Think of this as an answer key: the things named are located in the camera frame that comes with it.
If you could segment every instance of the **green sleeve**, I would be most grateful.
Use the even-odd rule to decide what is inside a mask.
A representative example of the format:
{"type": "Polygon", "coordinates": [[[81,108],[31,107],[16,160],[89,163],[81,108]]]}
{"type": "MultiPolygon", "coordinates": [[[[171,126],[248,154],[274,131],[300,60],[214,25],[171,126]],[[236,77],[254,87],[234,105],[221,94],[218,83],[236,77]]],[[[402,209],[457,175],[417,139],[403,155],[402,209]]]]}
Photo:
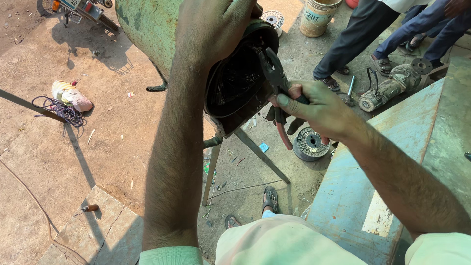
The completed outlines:
{"type": "Polygon", "coordinates": [[[164,247],[141,252],[139,265],[202,265],[199,248],[164,247]]]}

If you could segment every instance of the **bucket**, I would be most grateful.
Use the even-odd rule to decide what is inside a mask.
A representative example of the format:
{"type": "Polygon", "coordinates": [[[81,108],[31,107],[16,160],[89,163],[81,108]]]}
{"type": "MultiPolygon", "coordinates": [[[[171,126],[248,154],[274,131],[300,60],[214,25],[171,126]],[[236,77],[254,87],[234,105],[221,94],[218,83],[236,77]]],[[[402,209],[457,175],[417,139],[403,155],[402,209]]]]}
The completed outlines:
{"type": "Polygon", "coordinates": [[[342,0],[307,0],[299,30],[309,38],[324,34],[330,20],[342,4],[342,0]]]}

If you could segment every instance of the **shirt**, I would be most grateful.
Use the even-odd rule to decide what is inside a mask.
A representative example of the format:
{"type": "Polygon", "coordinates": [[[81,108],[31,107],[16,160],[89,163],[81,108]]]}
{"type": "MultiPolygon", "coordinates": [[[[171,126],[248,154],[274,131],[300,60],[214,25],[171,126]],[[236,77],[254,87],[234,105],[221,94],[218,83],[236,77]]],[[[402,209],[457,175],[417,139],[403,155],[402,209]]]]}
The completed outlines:
{"type": "MultiPolygon", "coordinates": [[[[406,252],[406,265],[471,265],[471,236],[419,236],[406,252]]],[[[202,265],[199,248],[166,247],[141,252],[140,265],[202,265]]],[[[216,247],[216,265],[366,265],[296,216],[277,215],[227,229],[216,247]]]]}
{"type": "Polygon", "coordinates": [[[399,13],[406,13],[409,8],[418,5],[427,5],[430,0],[377,0],[383,2],[392,10],[399,13]]]}

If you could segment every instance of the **hand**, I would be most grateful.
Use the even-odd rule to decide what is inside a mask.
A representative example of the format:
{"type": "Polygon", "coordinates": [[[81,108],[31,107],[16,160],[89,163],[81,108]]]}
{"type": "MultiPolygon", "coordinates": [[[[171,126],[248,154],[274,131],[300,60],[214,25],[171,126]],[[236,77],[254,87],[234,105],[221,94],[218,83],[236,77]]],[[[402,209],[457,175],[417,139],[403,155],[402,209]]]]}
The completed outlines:
{"type": "Polygon", "coordinates": [[[291,84],[290,95],[292,97],[296,98],[302,93],[311,103],[302,104],[279,94],[276,97],[278,106],[286,113],[306,120],[316,132],[322,135],[324,144],[328,143],[328,138],[344,142],[351,136],[362,132],[364,120],[322,82],[291,81],[291,84]]]}
{"type": "Polygon", "coordinates": [[[175,57],[209,70],[234,51],[251,16],[261,14],[256,0],[184,0],[175,32],[175,57]]]}
{"type": "Polygon", "coordinates": [[[451,0],[445,5],[445,16],[453,18],[471,7],[471,0],[451,0]]]}
{"type": "MultiPolygon", "coordinates": [[[[302,91],[302,85],[300,85],[300,84],[292,84],[291,88],[288,90],[288,92],[289,92],[292,99],[297,99],[301,95],[301,91],[302,91]]],[[[267,113],[267,118],[266,119],[270,122],[273,121],[273,125],[276,126],[275,108],[274,107],[278,106],[278,104],[276,103],[276,99],[275,99],[274,96],[270,97],[268,100],[272,103],[272,106],[270,107],[270,110],[267,113]]],[[[290,114],[288,114],[286,112],[283,112],[283,115],[284,115],[285,119],[287,117],[291,116],[290,114]]],[[[301,127],[305,122],[306,121],[301,119],[301,118],[294,119],[291,122],[290,127],[286,131],[286,134],[293,135],[293,133],[295,133],[296,130],[298,130],[298,128],[301,127]]]]}

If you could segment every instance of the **plastic bag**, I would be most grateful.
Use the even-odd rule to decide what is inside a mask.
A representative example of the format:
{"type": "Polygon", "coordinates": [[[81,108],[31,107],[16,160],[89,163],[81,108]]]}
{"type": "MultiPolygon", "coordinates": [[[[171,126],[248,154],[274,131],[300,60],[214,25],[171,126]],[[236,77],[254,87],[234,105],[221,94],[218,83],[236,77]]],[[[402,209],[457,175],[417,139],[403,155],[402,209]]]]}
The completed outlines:
{"type": "Polygon", "coordinates": [[[83,112],[91,110],[93,105],[78,89],[64,81],[55,81],[52,84],[52,96],[64,105],[74,107],[83,112]]]}

